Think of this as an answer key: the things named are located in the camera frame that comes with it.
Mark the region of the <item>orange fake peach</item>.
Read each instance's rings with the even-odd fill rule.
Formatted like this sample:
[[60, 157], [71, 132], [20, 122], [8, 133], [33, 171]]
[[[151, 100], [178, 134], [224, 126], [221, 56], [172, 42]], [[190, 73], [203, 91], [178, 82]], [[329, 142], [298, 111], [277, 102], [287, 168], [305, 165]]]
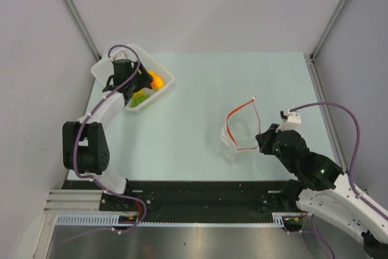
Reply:
[[161, 90], [165, 84], [164, 80], [152, 70], [149, 70], [148, 73], [152, 77], [151, 88], [153, 90]]

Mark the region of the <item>clear zip top bag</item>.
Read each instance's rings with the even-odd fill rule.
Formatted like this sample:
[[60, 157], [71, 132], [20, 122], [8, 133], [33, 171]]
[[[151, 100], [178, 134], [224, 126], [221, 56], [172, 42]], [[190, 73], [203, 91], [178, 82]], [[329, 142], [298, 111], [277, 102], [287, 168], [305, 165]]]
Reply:
[[256, 96], [229, 112], [219, 138], [221, 153], [231, 163], [247, 160], [259, 145], [256, 136], [261, 133], [261, 119], [256, 107]]

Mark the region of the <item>yellow fake lemon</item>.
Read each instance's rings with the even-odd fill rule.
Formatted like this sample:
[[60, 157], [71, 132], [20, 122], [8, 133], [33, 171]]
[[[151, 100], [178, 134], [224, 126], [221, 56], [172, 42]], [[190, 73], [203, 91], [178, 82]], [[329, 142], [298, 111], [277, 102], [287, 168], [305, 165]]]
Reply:
[[136, 93], [134, 93], [134, 95], [142, 95], [142, 94], [144, 94], [144, 90], [143, 89], [141, 89], [141, 90], [137, 91]]

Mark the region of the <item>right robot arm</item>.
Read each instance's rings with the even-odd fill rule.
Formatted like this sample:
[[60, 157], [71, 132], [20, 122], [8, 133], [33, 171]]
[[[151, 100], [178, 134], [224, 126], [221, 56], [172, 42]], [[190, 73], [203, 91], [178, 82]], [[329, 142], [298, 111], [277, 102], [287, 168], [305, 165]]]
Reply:
[[259, 151], [275, 156], [296, 178], [279, 193], [281, 207], [304, 210], [349, 234], [371, 258], [387, 258], [387, 209], [359, 187], [330, 158], [312, 152], [295, 130], [272, 124], [255, 138]]

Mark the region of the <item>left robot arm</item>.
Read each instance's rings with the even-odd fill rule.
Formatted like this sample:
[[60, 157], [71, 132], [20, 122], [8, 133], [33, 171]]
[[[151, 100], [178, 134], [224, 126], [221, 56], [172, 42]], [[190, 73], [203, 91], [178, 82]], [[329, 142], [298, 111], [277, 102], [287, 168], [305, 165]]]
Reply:
[[114, 193], [113, 204], [127, 210], [133, 206], [134, 196], [125, 190], [127, 180], [109, 169], [110, 151], [105, 129], [136, 92], [151, 86], [153, 78], [140, 60], [116, 59], [112, 65], [113, 74], [108, 77], [101, 99], [94, 108], [77, 121], [64, 123], [63, 163], [78, 178]]

